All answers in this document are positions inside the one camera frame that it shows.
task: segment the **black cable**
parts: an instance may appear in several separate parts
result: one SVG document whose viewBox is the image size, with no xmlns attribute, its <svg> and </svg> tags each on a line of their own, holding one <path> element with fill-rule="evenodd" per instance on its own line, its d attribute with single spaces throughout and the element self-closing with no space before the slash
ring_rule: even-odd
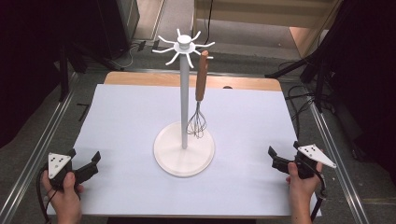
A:
<svg viewBox="0 0 396 224">
<path fill-rule="evenodd" d="M 213 0 L 210 2 L 209 19 L 207 20 L 207 38 L 206 38 L 206 41 L 205 41 L 204 45 L 206 45 L 206 43 L 207 43 L 207 41 L 209 40 L 209 37 L 210 37 L 210 20 L 212 18 L 212 7 L 213 7 Z"/>
<path fill-rule="evenodd" d="M 46 223 L 50 223 L 50 218 L 49 218 L 49 215 L 47 214 L 47 209 L 44 206 L 43 198 L 42 198 L 42 195 L 41 195 L 41 188 L 40 188 L 40 184 L 41 184 L 40 183 L 40 179 L 41 179 L 41 176 L 43 175 L 43 173 L 44 173 L 44 171 L 46 169 L 47 169 L 47 167 L 44 166 L 38 172 L 37 178 L 35 180 L 35 190 L 36 190 L 36 193 L 37 193 L 38 203 L 40 204 L 40 209 L 41 209 L 41 212 L 42 212 L 42 214 L 44 216 L 44 219 L 46 219 Z"/>
<path fill-rule="evenodd" d="M 53 197 L 55 197 L 55 194 L 56 194 L 57 192 L 58 192 L 58 190 L 56 189 L 55 192 L 52 194 L 52 196 L 50 196 L 49 201 L 47 202 L 47 205 L 46 205 L 46 213 L 47 213 L 47 210 L 48 210 L 48 208 L 49 208 L 50 201 L 53 199 Z"/>
<path fill-rule="evenodd" d="M 307 110 L 309 108 L 310 105 L 312 105 L 314 103 L 314 99 L 309 99 L 307 102 L 305 102 L 300 109 L 297 111 L 297 113 L 291 117 L 291 120 L 295 120 L 296 118 L 299 117 L 299 115 L 304 112 L 305 110 Z"/>
<path fill-rule="evenodd" d="M 286 64 L 286 63 L 297 63 L 297 61 L 289 61 L 289 62 L 280 63 L 280 64 L 277 66 L 277 71 L 280 70 L 280 66 L 282 66 L 283 64 Z"/>
<path fill-rule="evenodd" d="M 291 93 L 291 91 L 293 90 L 293 89 L 295 89 L 295 88 L 299 88 L 299 87 L 302 87 L 302 86 L 293 86 L 293 87 L 291 87 L 290 89 L 289 89 L 289 91 L 288 91 L 288 97 L 290 98 L 290 93 Z M 298 110 L 297 110 L 297 107 L 296 107 L 296 105 L 294 104 L 294 102 L 291 100 L 291 98 L 290 98 L 290 104 L 291 104 L 291 107 L 293 108 L 293 111 L 294 111 L 294 113 L 295 113 L 295 115 L 294 115 L 294 117 L 296 116 L 296 115 L 298 115 Z M 299 119 L 299 117 L 297 116 L 297 117 L 295 117 L 296 118 L 296 136 L 297 136 L 297 139 L 299 139 L 299 135 L 300 135 L 300 119 Z"/>
<path fill-rule="evenodd" d="M 292 95 L 292 96 L 285 97 L 285 100 L 300 98 L 300 97 L 303 97 L 303 96 L 314 96 L 314 95 L 315 95 L 314 93 L 305 93 L 305 94 L 301 94 L 301 95 Z"/>
<path fill-rule="evenodd" d="M 317 203 L 315 204 L 314 210 L 311 213 L 311 221 L 314 221 L 315 217 L 317 216 L 318 210 L 321 206 L 321 203 L 324 199 L 326 199 L 326 183 L 324 181 L 324 176 L 317 170 L 314 169 L 312 166 L 304 162 L 303 160 L 298 160 L 298 162 L 302 163 L 304 166 L 308 167 L 320 180 L 320 196 L 318 197 Z"/>
</svg>

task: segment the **hand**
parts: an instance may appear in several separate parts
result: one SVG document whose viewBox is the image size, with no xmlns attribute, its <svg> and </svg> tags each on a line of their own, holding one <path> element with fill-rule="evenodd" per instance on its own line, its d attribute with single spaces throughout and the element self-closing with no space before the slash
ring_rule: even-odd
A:
<svg viewBox="0 0 396 224">
<path fill-rule="evenodd" d="M 55 189 L 50 184 L 48 170 L 44 171 L 42 182 L 48 197 L 51 198 Z M 81 203 L 74 189 L 75 183 L 75 175 L 72 172 L 67 173 L 64 178 L 64 190 L 58 190 L 50 200 L 58 217 L 58 224 L 74 224 L 81 220 Z M 83 190 L 84 188 L 78 185 L 78 192 Z"/>
<path fill-rule="evenodd" d="M 311 178 L 301 179 L 298 168 L 294 162 L 288 164 L 289 174 L 286 181 L 289 183 L 289 199 L 292 223 L 311 223 L 310 202 L 312 194 L 320 183 L 315 175 Z M 318 162 L 317 170 L 321 172 L 322 164 Z"/>
</svg>

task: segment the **white table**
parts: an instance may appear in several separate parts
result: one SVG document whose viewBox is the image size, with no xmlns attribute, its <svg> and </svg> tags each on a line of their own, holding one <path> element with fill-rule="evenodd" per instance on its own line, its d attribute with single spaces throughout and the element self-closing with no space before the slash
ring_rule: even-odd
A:
<svg viewBox="0 0 396 224">
<path fill-rule="evenodd" d="M 106 84 L 98 85 L 73 159 L 74 167 L 80 167 L 96 151 L 102 155 L 99 173 L 84 183 L 82 213 L 110 217 L 289 216 L 287 175 L 272 168 L 267 153 L 272 146 L 286 159 L 292 160 L 296 154 L 292 147 L 296 136 L 279 83 L 208 77 L 201 107 L 215 139 L 215 156 L 200 174 L 178 178 L 162 170 L 153 156 L 159 131 L 180 118 L 179 88 L 172 87 L 177 79 L 178 75 L 110 73 Z M 234 89 L 211 88 L 225 85 Z M 236 90 L 238 87 L 256 90 Z M 191 88 L 190 114 L 194 109 Z"/>
</svg>

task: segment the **stand pole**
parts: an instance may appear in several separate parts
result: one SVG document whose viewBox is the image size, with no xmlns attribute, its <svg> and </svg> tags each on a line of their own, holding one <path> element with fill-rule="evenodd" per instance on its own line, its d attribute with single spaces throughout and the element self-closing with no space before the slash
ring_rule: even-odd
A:
<svg viewBox="0 0 396 224">
<path fill-rule="evenodd" d="M 181 146 L 187 148 L 187 125 L 189 120 L 190 66 L 187 56 L 180 55 L 180 102 L 181 102 Z"/>
</svg>

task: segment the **wrist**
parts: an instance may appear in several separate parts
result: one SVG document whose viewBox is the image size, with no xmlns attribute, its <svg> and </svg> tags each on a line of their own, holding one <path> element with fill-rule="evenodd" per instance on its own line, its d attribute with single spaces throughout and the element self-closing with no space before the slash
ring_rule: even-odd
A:
<svg viewBox="0 0 396 224">
<path fill-rule="evenodd" d="M 294 203 L 291 204 L 291 223 L 311 223 L 310 206 L 309 203 Z"/>
<path fill-rule="evenodd" d="M 309 210 L 310 203 L 310 200 L 290 201 L 290 207 L 293 210 Z"/>
<path fill-rule="evenodd" d="M 58 217 L 58 224 L 79 224 L 80 218 Z"/>
</svg>

